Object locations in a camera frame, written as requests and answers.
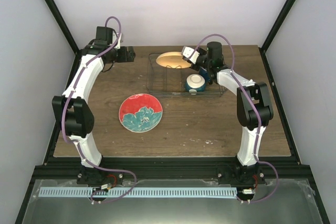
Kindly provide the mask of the dark blue mug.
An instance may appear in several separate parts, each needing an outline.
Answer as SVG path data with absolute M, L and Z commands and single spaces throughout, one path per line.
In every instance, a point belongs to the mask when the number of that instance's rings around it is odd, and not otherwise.
M 208 72 L 204 68 L 200 68 L 199 71 L 198 71 L 198 74 L 204 78 L 206 83 L 209 82 Z

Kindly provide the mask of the white and blue bowl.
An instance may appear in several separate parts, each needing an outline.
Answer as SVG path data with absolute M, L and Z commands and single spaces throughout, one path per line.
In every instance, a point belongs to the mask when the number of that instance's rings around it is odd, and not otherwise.
M 190 94 L 204 92 L 206 88 L 205 79 L 199 74 L 191 74 L 186 78 L 184 88 Z

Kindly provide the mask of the orange plate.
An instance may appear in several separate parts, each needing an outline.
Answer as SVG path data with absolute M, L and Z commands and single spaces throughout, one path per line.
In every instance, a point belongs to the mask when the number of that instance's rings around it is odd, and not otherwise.
M 185 61 L 180 52 L 171 51 L 160 54 L 156 58 L 156 63 L 161 67 L 172 68 L 172 69 L 184 69 L 189 68 L 191 63 Z

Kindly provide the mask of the wire dish rack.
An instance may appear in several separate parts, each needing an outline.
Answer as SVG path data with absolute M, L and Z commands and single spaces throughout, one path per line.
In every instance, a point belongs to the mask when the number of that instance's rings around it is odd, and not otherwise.
M 209 96 L 221 97 L 227 89 L 212 84 L 206 84 L 204 91 L 189 92 L 185 89 L 186 79 L 191 74 L 197 72 L 190 68 L 172 69 L 158 65 L 156 59 L 159 53 L 151 53 L 148 56 L 148 71 L 146 88 L 148 93 L 156 97 L 190 97 L 190 96 Z

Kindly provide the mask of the white plate with coloured rim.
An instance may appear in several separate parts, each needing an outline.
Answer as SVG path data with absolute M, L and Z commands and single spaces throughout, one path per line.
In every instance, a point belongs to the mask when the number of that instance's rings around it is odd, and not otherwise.
M 159 100 L 146 93 L 126 98 L 119 108 L 121 125 L 133 133 L 145 133 L 154 129 L 161 121 L 163 108 Z

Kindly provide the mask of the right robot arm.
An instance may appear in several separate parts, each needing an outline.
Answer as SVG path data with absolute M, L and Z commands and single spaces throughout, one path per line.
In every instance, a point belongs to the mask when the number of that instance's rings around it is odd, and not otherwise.
M 205 50 L 184 47 L 182 56 L 193 69 L 205 69 L 210 83 L 214 82 L 236 96 L 242 140 L 237 154 L 241 165 L 233 170 L 233 177 L 238 183 L 248 182 L 252 177 L 249 166 L 259 162 L 260 142 L 266 127 L 274 117 L 267 84 L 246 79 L 225 64 L 222 44 L 219 42 L 209 42 Z

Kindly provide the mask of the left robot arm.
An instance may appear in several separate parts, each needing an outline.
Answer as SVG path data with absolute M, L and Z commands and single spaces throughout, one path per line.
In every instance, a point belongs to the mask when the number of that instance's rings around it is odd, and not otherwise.
M 133 48 L 122 46 L 121 37 L 121 31 L 98 26 L 95 39 L 81 52 L 79 67 L 70 85 L 61 96 L 52 99 L 54 116 L 65 142 L 75 146 L 82 166 L 90 168 L 88 176 L 95 184 L 102 184 L 106 180 L 107 170 L 99 166 L 102 154 L 93 138 L 95 118 L 88 100 L 91 89 L 105 65 L 134 61 Z

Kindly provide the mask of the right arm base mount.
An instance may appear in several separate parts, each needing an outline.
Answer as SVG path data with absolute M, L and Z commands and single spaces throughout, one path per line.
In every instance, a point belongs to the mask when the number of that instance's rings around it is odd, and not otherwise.
M 258 163 L 243 166 L 239 161 L 234 161 L 216 167 L 218 180 L 231 185 L 265 184 L 265 179 L 260 177 L 261 172 Z

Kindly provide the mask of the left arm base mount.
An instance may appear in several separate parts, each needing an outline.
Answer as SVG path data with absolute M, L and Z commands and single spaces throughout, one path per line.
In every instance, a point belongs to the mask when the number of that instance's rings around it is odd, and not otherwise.
M 120 175 L 122 176 L 123 174 L 84 167 L 78 174 L 77 184 L 89 186 L 121 185 L 123 178 Z

